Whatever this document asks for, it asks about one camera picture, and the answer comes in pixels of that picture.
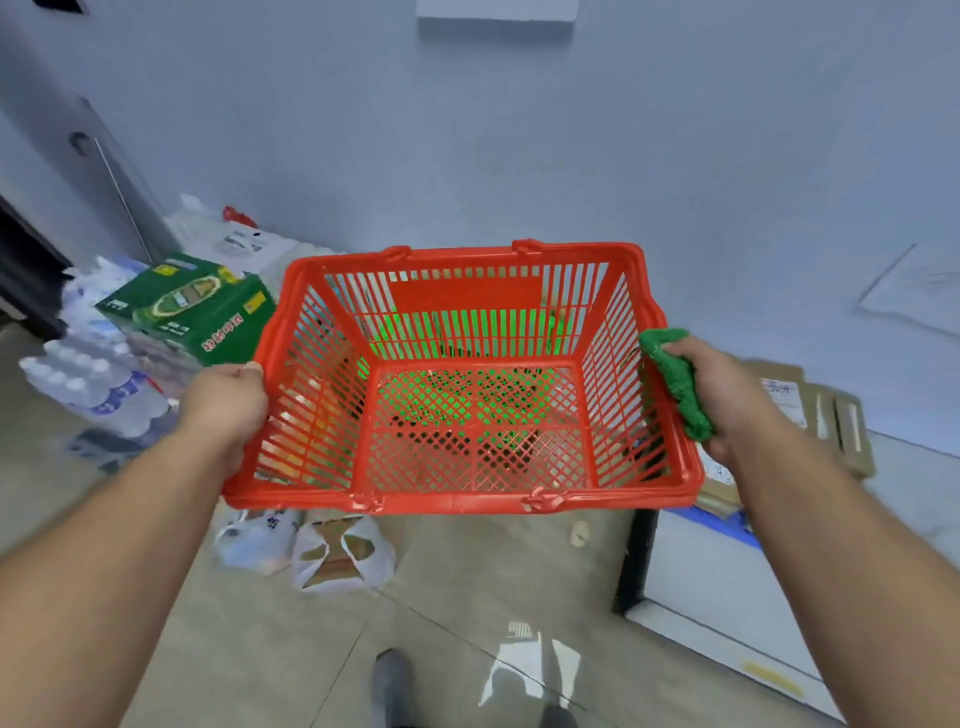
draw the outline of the foot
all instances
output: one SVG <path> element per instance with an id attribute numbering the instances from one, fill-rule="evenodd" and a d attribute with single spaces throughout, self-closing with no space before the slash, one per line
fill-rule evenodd
<path id="1" fill-rule="evenodd" d="M 540 728 L 577 728 L 577 719 L 573 717 L 573 713 L 559 705 L 544 705 Z"/>
<path id="2" fill-rule="evenodd" d="M 414 668 L 397 649 L 381 652 L 373 664 L 371 727 L 414 728 Z"/>

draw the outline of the green cloth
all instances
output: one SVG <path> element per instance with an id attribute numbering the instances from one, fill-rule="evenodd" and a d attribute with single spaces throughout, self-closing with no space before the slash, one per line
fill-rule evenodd
<path id="1" fill-rule="evenodd" d="M 640 334 L 640 349 L 657 365 L 667 389 L 677 401 L 687 437 L 702 443 L 713 437 L 714 429 L 697 398 L 693 364 L 663 350 L 664 344 L 680 341 L 689 335 L 685 328 L 648 328 Z"/>

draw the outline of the basket bottom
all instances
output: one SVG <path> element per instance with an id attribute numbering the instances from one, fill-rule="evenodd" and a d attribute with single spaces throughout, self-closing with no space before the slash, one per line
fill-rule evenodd
<path id="1" fill-rule="evenodd" d="M 421 493 L 588 486 L 572 368 L 451 364 L 374 374 L 355 483 Z"/>

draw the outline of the cardboard box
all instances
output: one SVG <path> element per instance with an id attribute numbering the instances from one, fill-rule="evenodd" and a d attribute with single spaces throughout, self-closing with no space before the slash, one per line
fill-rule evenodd
<path id="1" fill-rule="evenodd" d="M 804 379 L 804 370 L 792 364 L 748 359 L 743 364 L 759 376 L 771 399 L 790 420 L 823 446 L 856 477 L 876 475 L 870 440 L 860 400 L 851 394 Z M 698 446 L 707 478 L 701 491 L 711 512 L 726 505 L 741 506 L 733 476 Z M 716 507 L 715 501 L 724 502 Z"/>
<path id="2" fill-rule="evenodd" d="M 876 475 L 876 463 L 863 419 L 863 404 L 859 398 L 847 392 L 835 389 L 830 392 L 833 394 L 833 412 L 839 431 L 840 462 L 861 480 L 873 477 Z"/>
<path id="3" fill-rule="evenodd" d="M 177 254 L 97 310 L 127 334 L 148 374 L 162 365 L 167 376 L 170 369 L 188 381 L 201 367 L 250 361 L 276 307 L 257 276 L 238 277 L 218 263 Z M 162 386 L 163 377 L 155 378 Z"/>

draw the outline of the red object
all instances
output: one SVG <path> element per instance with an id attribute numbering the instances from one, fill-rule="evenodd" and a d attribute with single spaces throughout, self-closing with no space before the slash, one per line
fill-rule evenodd
<path id="1" fill-rule="evenodd" d="M 240 212 L 236 207 L 231 207 L 227 205 L 224 207 L 224 222 L 228 223 L 240 223 L 241 225 L 246 225 L 248 228 L 256 228 L 257 225 L 253 219 L 245 215 L 243 212 Z"/>
<path id="2" fill-rule="evenodd" d="M 224 496 L 381 514 L 688 506 L 703 466 L 637 353 L 665 326 L 627 243 L 297 260 L 256 351 L 270 416 Z"/>

